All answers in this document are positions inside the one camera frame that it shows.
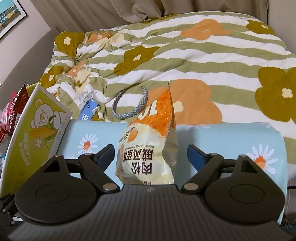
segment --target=bear ear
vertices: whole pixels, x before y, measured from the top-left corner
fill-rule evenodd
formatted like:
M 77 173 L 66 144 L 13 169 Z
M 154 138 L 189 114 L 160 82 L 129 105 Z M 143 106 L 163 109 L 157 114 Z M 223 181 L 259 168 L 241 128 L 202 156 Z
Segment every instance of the bear ear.
M 35 128 L 35 127 L 36 127 L 36 126 L 35 126 L 35 123 L 34 123 L 34 120 L 31 121 L 31 127 L 32 127 L 32 128 Z
M 35 101 L 35 107 L 36 108 L 38 108 L 40 105 L 42 105 L 43 104 L 43 101 L 41 100 L 41 99 L 37 99 L 36 101 Z

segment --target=sky in picture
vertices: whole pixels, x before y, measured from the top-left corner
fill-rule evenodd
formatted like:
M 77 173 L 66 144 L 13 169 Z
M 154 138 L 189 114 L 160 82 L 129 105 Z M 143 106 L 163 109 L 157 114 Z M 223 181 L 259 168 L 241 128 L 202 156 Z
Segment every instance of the sky in picture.
M 0 0 L 0 13 L 13 6 L 13 0 Z

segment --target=cardboard box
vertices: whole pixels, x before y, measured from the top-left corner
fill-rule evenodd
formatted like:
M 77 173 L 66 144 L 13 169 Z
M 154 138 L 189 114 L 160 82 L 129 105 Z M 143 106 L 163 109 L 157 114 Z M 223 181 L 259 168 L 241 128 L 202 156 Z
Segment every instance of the cardboard box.
M 0 196 L 16 193 L 56 154 L 72 113 L 49 92 L 36 86 L 12 135 L 0 179 Z

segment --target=blue phone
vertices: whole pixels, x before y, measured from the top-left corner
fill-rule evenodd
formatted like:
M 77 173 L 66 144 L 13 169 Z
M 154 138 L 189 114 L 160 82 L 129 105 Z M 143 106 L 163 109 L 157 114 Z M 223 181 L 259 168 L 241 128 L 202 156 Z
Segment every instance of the blue phone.
M 85 121 L 91 120 L 92 117 L 94 116 L 93 113 L 92 113 L 92 110 L 94 108 L 98 107 L 98 105 L 99 104 L 96 103 L 95 101 L 88 100 L 85 103 L 85 105 L 84 105 L 84 107 L 83 107 L 83 109 L 82 109 L 82 111 L 80 113 L 79 120 L 85 120 Z

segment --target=brown curtain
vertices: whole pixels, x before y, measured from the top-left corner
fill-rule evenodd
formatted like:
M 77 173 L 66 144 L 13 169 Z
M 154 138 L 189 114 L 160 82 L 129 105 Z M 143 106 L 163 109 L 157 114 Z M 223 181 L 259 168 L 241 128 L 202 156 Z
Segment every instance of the brown curtain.
M 267 23 L 267 0 L 31 0 L 59 31 L 88 32 L 196 11 L 238 12 Z

